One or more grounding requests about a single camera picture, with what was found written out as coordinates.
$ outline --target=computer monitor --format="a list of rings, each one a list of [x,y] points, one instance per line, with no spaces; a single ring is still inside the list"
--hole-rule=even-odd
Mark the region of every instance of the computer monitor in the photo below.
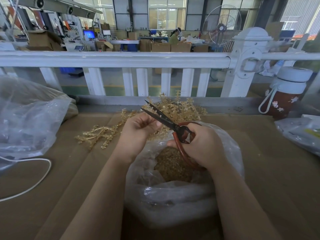
[[[89,39],[94,39],[95,38],[94,31],[92,31],[92,30],[84,30],[83,34],[87,35]]]
[[[103,30],[103,35],[111,35],[111,32],[110,30]]]

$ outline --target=white railing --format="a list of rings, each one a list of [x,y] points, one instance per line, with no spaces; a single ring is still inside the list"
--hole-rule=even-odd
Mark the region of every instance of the white railing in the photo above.
[[[320,60],[320,53],[268,53],[271,40],[261,28],[249,28],[234,37],[232,52],[65,52],[0,51],[0,74],[14,75],[14,67],[39,67],[46,83],[62,90],[54,68],[81,67],[90,95],[106,96],[100,68],[122,68],[126,96],[133,96],[132,68],[136,68],[138,95],[148,96],[147,68],[162,68],[161,92],[169,95],[171,69],[182,68],[181,96],[191,96],[194,69],[201,68],[197,97],[205,97],[211,68],[228,69],[221,97],[245,97],[262,60]]]

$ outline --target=factory floor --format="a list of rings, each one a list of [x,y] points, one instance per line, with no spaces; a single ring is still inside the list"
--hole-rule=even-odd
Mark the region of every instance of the factory floor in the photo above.
[[[46,85],[46,82],[37,67],[16,68],[19,77],[27,80]],[[63,92],[69,95],[88,95],[89,90],[85,77],[72,77],[68,74],[62,74],[59,68],[56,68],[58,80],[62,86]],[[104,88],[107,96],[124,96],[125,89],[121,68],[101,68]],[[197,95],[200,69],[195,69],[191,96]],[[208,83],[206,97],[220,97],[226,71],[221,69],[213,69]],[[136,69],[132,69],[133,90],[134,95],[138,96],[137,74]],[[248,93],[248,97],[264,96],[266,89],[273,78],[264,77],[255,74]],[[171,75],[170,96],[175,96],[176,91],[181,89],[182,69],[174,69]],[[161,93],[161,75],[155,74],[154,69],[148,68],[148,86],[149,95],[158,96]]]

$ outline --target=window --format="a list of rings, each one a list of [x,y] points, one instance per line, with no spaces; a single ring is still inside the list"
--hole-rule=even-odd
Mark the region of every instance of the window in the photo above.
[[[74,0],[77,3],[81,3],[82,5],[86,5],[88,7],[92,7],[96,10],[99,10],[102,12],[96,13],[94,19],[98,18],[100,20],[100,23],[108,23],[110,25],[115,25],[115,13],[113,10],[113,2],[112,0]],[[81,25],[84,28],[88,28],[91,26],[91,23],[93,20],[79,17],[81,20]]]
[[[223,0],[219,23],[226,25],[230,30],[253,27],[260,3],[261,0]]]
[[[282,30],[296,30],[299,16],[282,16],[281,22],[284,22]]]
[[[187,0],[148,0],[148,5],[150,29],[185,29]]]

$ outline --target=worker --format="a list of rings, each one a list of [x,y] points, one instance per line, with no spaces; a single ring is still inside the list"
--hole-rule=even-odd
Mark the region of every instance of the worker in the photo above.
[[[179,35],[179,34],[180,34],[179,29],[176,29],[176,30],[171,34],[171,36],[170,36],[169,44],[178,44],[179,42],[180,42],[180,43],[185,42],[186,39],[181,40],[181,41],[178,40],[178,35]]]
[[[118,240],[121,235],[126,174],[161,123],[146,113],[127,120],[119,141],[90,193],[60,240]],[[190,123],[195,133],[186,153],[210,173],[224,239],[281,239],[244,179],[226,159],[220,137],[211,128]],[[174,140],[167,142],[176,147]]]

